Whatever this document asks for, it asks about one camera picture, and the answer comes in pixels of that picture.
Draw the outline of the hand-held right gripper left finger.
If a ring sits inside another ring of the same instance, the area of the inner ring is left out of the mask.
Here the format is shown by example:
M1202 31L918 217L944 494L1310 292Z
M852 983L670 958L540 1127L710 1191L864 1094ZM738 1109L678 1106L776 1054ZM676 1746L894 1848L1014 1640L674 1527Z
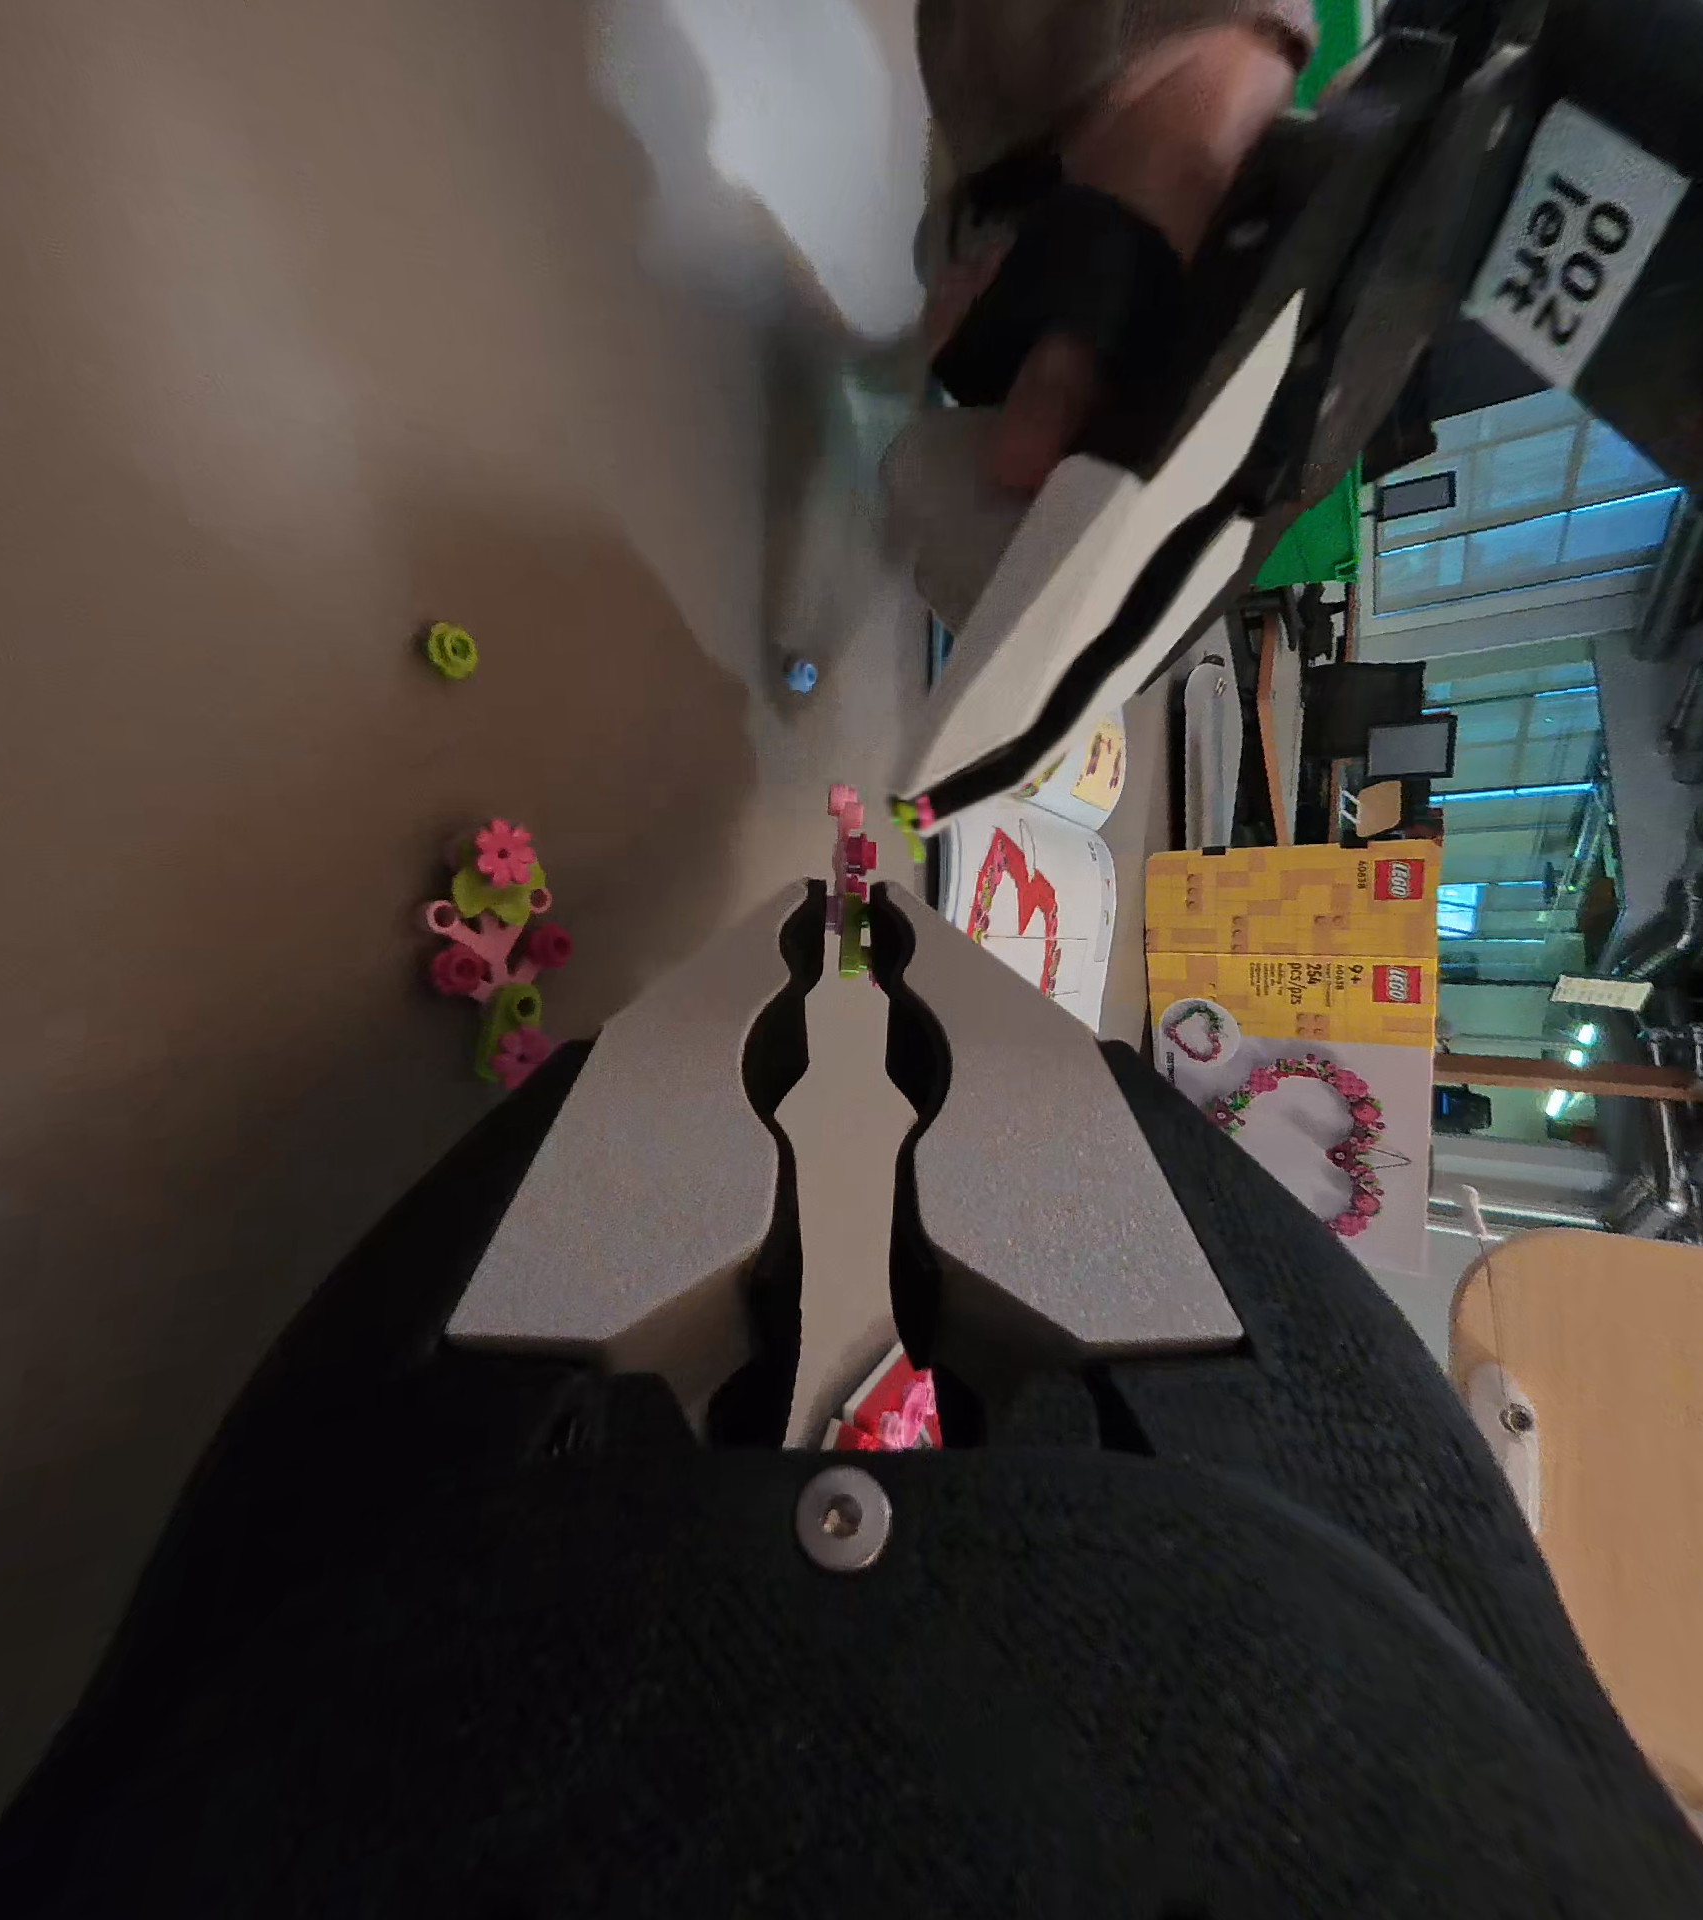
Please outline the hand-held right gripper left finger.
M602 1028L450 1345L660 1378L712 1442L784 1445L806 1256L780 1106L822 960L824 883L800 878Z

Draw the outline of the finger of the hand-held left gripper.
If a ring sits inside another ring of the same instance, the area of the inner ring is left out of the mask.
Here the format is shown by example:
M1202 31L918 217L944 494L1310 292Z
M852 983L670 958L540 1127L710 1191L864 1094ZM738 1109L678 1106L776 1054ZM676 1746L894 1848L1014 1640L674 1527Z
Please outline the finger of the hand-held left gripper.
M1066 459L966 619L900 763L908 819L1030 780L1092 707L1122 705L1244 574L1266 510L1252 454L1296 359L1304 296L1258 333L1148 479Z
M940 824L1020 786L1084 723L1160 679L1246 569L1246 525L1188 525L1128 588L1084 561L1030 601L1024 581L988 588L926 708L926 799Z

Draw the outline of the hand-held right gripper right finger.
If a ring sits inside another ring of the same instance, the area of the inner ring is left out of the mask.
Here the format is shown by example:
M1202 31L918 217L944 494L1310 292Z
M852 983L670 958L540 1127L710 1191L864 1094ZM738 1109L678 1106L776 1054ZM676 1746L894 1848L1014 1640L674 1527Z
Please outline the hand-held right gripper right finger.
M908 889L868 904L884 1065L912 1122L890 1296L946 1445L982 1445L1034 1380L1246 1345L1096 1033Z

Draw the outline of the pink lego stem assembly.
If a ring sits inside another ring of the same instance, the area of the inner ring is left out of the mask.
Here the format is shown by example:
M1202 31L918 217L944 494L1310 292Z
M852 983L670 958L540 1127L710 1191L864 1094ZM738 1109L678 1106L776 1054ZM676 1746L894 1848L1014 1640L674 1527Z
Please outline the pink lego stem assembly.
M838 977L860 980L870 968L868 903L878 870L878 846L866 830L864 800L854 784L834 782L826 804L836 839L824 926L836 939Z

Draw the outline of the person's left forearm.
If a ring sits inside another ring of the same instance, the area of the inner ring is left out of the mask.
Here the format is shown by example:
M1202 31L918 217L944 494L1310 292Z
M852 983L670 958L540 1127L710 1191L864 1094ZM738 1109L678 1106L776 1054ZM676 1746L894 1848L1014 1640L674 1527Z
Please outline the person's left forearm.
M1174 41L1250 31L1294 75L1320 41L1306 3L922 3L914 27L932 125L962 177L1048 146Z

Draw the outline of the lego instruction booklet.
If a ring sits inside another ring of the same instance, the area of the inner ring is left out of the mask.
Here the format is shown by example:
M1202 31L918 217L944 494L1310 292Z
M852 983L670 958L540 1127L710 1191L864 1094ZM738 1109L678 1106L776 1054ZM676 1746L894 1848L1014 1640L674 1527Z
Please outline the lego instruction booklet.
M928 849L938 912L1090 1030L1118 918L1104 828L1126 782L1116 708L1084 723L1038 775L954 814Z

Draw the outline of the white lego plate pink flowers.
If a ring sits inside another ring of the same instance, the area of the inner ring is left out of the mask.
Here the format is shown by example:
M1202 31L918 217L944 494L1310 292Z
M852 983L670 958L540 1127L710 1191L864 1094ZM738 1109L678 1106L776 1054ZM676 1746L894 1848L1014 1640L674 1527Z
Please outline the white lego plate pink flowers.
M914 1366L900 1343L882 1356L822 1435L822 1451L836 1455L920 1452L942 1447L934 1374Z

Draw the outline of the pink lime lego flower cluster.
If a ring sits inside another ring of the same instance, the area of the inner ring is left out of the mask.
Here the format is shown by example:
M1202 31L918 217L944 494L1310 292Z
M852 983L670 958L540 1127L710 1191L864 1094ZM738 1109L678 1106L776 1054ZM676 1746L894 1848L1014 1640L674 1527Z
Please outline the pink lime lego flower cluster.
M554 917L530 828L494 817L456 839L446 889L420 908L420 922L432 941L430 991L478 1013L478 1079L504 1093L520 1090L554 1052L544 1026L544 979L566 971L576 953Z

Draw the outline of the yellow white lego box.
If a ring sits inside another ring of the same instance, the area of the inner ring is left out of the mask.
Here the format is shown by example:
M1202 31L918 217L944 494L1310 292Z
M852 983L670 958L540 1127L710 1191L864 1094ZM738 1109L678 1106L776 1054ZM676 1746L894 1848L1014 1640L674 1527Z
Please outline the yellow white lego box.
M1156 1069L1370 1269L1422 1270L1440 1014L1430 840L1154 857Z

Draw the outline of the person's left hand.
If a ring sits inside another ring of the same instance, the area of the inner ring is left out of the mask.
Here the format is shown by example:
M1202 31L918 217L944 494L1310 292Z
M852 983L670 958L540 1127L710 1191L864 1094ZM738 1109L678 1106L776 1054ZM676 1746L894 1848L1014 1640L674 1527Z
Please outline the person's left hand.
M1172 37L1062 135L1060 180L1124 206L1186 266L1294 90L1292 57L1266 29L1226 23ZM1038 493L1078 445L1102 388L1092 334L1036 339L986 438L990 482L1016 499Z

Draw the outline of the white oblong board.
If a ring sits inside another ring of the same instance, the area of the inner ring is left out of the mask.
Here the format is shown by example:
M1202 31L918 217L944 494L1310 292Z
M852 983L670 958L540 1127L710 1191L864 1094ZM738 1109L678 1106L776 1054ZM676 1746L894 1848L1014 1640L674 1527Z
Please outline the white oblong board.
M1184 684L1184 849L1228 852L1238 819L1244 708L1234 668L1206 654Z

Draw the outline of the green panel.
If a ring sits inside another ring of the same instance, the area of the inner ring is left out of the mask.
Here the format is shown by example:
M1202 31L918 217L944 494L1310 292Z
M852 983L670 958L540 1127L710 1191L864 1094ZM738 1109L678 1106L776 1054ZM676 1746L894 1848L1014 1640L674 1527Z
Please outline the green panel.
M1364 456L1358 456L1274 542L1248 592L1352 587L1360 574L1362 494Z

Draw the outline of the dark monitor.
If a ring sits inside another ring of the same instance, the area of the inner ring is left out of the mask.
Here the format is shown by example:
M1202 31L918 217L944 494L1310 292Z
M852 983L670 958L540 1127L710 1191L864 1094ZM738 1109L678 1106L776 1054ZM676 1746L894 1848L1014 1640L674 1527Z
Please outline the dark monitor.
M1372 780L1450 778L1458 717L1428 708L1426 661L1346 661L1302 676L1302 752L1360 763Z

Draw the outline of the wooden chair with white bracket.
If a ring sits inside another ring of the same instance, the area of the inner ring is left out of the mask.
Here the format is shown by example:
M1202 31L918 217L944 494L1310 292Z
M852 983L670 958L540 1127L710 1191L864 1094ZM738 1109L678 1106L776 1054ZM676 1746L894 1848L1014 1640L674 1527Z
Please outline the wooden chair with white bracket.
M1703 1841L1703 1247L1492 1242L1456 1289L1448 1362L1610 1703Z

